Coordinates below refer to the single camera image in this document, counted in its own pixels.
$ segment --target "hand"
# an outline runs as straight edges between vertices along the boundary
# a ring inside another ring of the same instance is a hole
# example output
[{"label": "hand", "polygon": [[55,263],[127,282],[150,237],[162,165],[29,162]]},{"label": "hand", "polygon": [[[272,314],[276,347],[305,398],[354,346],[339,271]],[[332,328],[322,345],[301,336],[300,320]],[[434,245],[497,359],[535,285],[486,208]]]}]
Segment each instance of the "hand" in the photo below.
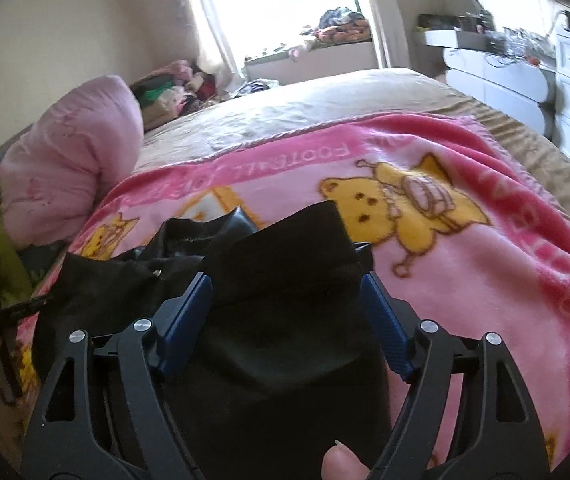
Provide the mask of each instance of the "hand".
[{"label": "hand", "polygon": [[369,469],[365,467],[354,452],[336,441],[323,458],[321,477],[323,480],[365,480]]}]

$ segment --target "black bag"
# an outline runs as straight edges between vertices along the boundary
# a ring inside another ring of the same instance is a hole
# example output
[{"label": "black bag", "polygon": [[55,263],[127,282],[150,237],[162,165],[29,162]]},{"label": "black bag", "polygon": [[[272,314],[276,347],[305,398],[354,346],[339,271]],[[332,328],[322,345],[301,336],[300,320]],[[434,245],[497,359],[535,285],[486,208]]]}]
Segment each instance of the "black bag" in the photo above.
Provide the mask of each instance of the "black bag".
[{"label": "black bag", "polygon": [[[170,219],[146,248],[108,262],[67,256],[34,364],[44,378],[73,330],[120,332],[203,271],[213,306],[182,377],[160,395],[207,480],[318,480],[335,439],[372,466],[391,424],[380,346],[358,302],[364,267],[369,246],[351,244],[333,202],[259,232],[240,209]],[[109,397],[124,458],[144,466],[117,372]]]}]

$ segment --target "white curtain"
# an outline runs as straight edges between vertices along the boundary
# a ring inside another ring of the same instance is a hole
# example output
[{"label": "white curtain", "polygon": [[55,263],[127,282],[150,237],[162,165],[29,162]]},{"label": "white curtain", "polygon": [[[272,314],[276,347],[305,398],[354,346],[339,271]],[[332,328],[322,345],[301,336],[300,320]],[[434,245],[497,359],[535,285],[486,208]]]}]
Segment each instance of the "white curtain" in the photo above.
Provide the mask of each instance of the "white curtain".
[{"label": "white curtain", "polygon": [[379,68],[411,68],[398,0],[359,0],[359,3],[370,22]]},{"label": "white curtain", "polygon": [[187,0],[193,15],[201,70],[216,76],[219,90],[234,92],[245,82],[243,54],[230,45],[213,0]]}]

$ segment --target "bed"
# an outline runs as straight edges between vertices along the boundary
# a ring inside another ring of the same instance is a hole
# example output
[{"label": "bed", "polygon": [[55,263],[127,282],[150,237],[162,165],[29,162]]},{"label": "bed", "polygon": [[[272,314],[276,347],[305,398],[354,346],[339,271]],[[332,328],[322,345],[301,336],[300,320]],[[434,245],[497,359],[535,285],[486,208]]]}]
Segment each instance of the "bed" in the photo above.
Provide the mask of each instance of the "bed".
[{"label": "bed", "polygon": [[[251,94],[145,135],[135,174],[233,152],[260,139],[379,112],[473,116],[558,200],[570,218],[570,161],[506,115],[411,70],[368,70]],[[16,465],[20,414],[0,410],[0,448]]]}]

